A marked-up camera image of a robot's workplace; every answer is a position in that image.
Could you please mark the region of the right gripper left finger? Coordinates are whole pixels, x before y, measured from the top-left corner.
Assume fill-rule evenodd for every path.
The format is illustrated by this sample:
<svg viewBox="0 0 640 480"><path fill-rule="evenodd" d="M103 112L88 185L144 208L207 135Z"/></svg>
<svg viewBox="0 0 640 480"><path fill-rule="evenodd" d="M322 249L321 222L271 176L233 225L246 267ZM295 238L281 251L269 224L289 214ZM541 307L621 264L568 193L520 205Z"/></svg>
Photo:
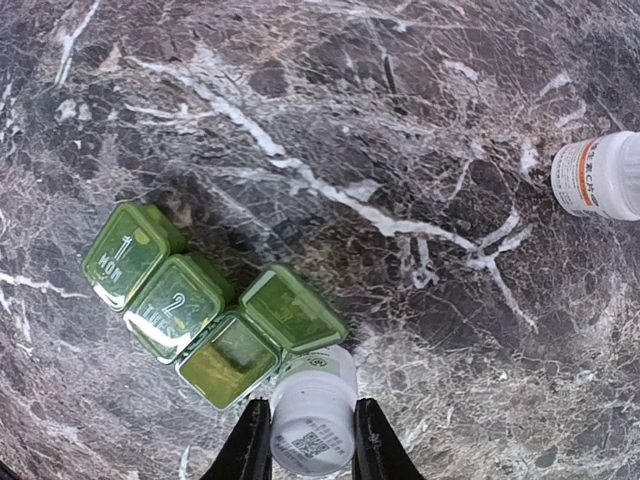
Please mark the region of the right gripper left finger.
<svg viewBox="0 0 640 480"><path fill-rule="evenodd" d="M271 480L270 423L269 402L251 400L201 480Z"/></svg>

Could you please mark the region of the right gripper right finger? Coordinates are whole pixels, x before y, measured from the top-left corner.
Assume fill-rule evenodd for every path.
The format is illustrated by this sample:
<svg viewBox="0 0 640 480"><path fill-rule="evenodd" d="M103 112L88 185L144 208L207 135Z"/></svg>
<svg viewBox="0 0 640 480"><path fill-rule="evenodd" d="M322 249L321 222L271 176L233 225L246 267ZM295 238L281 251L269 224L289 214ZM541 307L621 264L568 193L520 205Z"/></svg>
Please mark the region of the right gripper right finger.
<svg viewBox="0 0 640 480"><path fill-rule="evenodd" d="M355 480L424 480L373 398L356 403L354 414Z"/></svg>

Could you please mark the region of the white pill bottle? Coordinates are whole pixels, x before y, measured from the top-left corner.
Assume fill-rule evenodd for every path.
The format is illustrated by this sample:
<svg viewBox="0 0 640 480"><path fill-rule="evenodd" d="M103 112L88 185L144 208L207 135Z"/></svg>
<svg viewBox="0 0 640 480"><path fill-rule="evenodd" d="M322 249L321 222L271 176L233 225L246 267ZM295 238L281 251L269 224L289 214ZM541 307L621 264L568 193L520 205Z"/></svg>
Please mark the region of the white pill bottle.
<svg viewBox="0 0 640 480"><path fill-rule="evenodd" d="M639 219L639 134L621 131L563 146L551 165L560 206L574 216Z"/></svg>
<svg viewBox="0 0 640 480"><path fill-rule="evenodd" d="M355 361L334 345L285 359L270 400L270 449L284 469L324 476L355 452Z"/></svg>

